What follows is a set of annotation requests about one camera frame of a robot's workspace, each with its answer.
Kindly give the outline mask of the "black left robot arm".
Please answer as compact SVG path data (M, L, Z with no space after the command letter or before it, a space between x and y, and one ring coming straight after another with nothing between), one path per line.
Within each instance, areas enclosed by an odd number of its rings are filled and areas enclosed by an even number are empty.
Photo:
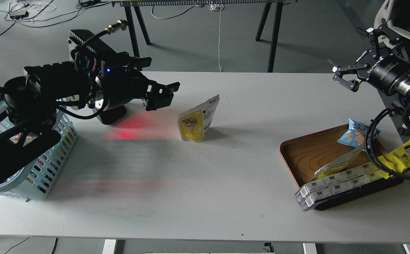
M98 34L71 30L68 61L26 66L23 77L0 87L0 184L61 140L54 126L62 114L110 125L133 99L141 99L147 111L171 104L179 82L148 79L141 69L150 66L150 57L117 53L101 40L126 27L119 20Z

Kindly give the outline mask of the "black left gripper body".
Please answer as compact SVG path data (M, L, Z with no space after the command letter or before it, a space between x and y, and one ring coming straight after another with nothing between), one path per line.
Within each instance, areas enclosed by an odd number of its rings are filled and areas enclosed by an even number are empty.
M150 57L125 57L124 65L103 61L95 77L97 95L94 108L109 110L136 98L144 99L153 85L139 69L150 66L151 62Z

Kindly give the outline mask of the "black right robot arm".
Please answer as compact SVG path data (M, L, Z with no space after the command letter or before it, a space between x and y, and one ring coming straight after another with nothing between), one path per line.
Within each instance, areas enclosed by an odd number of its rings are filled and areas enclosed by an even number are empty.
M379 36L386 36L391 44L400 48L402 36L385 24L376 29L357 30L368 38L370 48L353 65L334 63L333 80L353 92L365 81L387 96L398 93L395 107L402 108L402 122L410 129L410 62L397 56L392 49L379 45Z

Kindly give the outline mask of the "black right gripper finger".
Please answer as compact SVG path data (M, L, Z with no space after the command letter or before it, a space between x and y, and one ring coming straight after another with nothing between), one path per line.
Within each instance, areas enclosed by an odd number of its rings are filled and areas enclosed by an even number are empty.
M334 66L332 69L334 72L332 79L352 92L357 92L360 83L367 81L369 78L369 74L367 73L369 68L368 63L356 63L348 66L339 66L331 59L328 59L328 62ZM344 80L343 76L346 74L356 74L358 79Z
M357 27L357 32L368 37L370 42L368 51L373 59L379 59L381 56L385 56L385 53L393 53L393 50L402 42L402 36L389 28L386 21L382 21L376 29L363 30L361 27ZM382 36L386 37L388 42L379 42L379 38Z

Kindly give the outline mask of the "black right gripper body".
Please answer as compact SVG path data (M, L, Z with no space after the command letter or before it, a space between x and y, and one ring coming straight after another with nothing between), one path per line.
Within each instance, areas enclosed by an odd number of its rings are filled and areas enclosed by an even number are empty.
M380 48L376 59L373 59L367 50L358 59L358 63L367 64L358 71L359 79L368 82L387 96L398 93L398 85L395 82L399 77L410 75L410 62L395 55L390 48Z

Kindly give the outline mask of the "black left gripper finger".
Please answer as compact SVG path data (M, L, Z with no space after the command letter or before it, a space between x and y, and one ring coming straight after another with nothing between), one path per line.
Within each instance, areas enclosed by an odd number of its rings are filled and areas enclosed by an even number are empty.
M142 71L142 75L145 77L144 83L146 84L146 88L142 93L142 97L150 97L150 96L157 96L157 95L164 95L167 93L175 93L178 91L180 87L180 82L162 82L165 81L162 79L161 81L158 80L151 72L149 71Z
M142 97L146 111L154 111L159 108L168 107L173 100L173 93L146 93Z

